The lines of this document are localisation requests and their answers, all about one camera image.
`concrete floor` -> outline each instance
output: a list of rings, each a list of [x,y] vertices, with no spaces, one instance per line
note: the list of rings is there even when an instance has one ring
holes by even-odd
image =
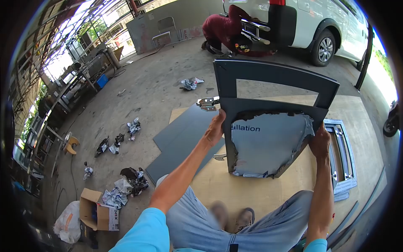
[[[123,67],[122,69],[126,71],[111,79],[88,102],[85,109],[78,108],[69,115],[59,134],[72,131],[73,136],[81,144],[75,147],[77,155],[72,157],[70,154],[61,154],[58,160],[58,176],[52,180],[48,176],[44,181],[43,206],[47,211],[49,227],[68,203],[79,199],[84,187],[101,192],[105,189],[111,190],[114,182],[121,178],[119,175],[121,169],[147,168],[160,154],[152,138],[168,125],[173,109],[189,107],[199,98],[218,95],[212,65],[214,58],[207,51],[200,50],[202,42],[203,38],[200,37],[167,46],[156,54]],[[373,81],[368,77],[361,93],[353,87],[359,76],[354,62],[334,57],[327,67],[314,67],[309,64],[301,50],[293,48],[261,60],[292,65],[329,76],[340,83],[338,94],[361,96],[375,128],[384,163],[389,164],[391,157],[388,151],[396,149],[397,152],[397,148],[395,142],[389,139],[384,141],[382,136],[382,125],[387,118],[388,104],[382,102],[382,97],[377,94]],[[204,79],[205,82],[191,92],[180,90],[178,82],[192,77]],[[257,81],[242,80],[238,81],[237,86],[238,95],[248,98],[312,94],[310,91],[298,88]],[[124,89],[126,91],[123,96],[118,97],[118,92]],[[136,140],[134,142],[125,140],[118,155],[107,151],[94,158],[96,148],[102,139],[109,136],[112,143],[119,133],[126,133],[126,123],[135,117],[139,117],[141,122],[141,130],[136,134]],[[54,145],[51,152],[55,154],[56,151],[57,146]],[[83,181],[85,161],[94,169],[94,174]],[[50,168],[47,167],[45,171],[47,175],[50,174],[51,164],[53,161],[49,159]],[[65,192],[60,194],[57,204],[61,188],[64,188]],[[151,185],[141,195],[129,198],[126,206],[120,210],[120,232],[98,232],[99,251],[109,250],[133,226],[140,213],[147,207],[153,190]],[[91,251],[91,249],[83,244],[75,244],[73,251]]]

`red pipe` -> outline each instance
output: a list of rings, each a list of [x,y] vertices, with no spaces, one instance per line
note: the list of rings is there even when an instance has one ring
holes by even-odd
[[[137,6],[136,6],[136,4],[134,3],[133,0],[130,0],[130,5],[131,5],[131,8],[134,11],[134,15],[137,17],[139,15],[139,11],[137,10]]]

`hand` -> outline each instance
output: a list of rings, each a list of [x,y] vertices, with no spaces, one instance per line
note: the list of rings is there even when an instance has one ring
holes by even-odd
[[[329,155],[330,133],[326,131],[322,122],[315,136],[309,141],[309,148],[316,158],[323,158]]]
[[[223,134],[221,125],[225,120],[226,114],[222,109],[219,109],[218,112],[219,114],[213,117],[207,131],[203,136],[211,147],[218,143]]]

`cardboard box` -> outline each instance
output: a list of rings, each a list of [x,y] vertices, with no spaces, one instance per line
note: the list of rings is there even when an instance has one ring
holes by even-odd
[[[119,210],[99,203],[102,193],[84,188],[80,196],[80,219],[93,230],[119,231]],[[92,218],[92,208],[96,205],[97,219]]]

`white van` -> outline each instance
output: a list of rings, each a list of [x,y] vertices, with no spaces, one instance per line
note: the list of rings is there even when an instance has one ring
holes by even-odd
[[[231,4],[261,21],[242,20],[243,33],[253,40],[306,48],[318,67],[337,55],[362,68],[368,23],[354,0],[223,0],[225,13]]]

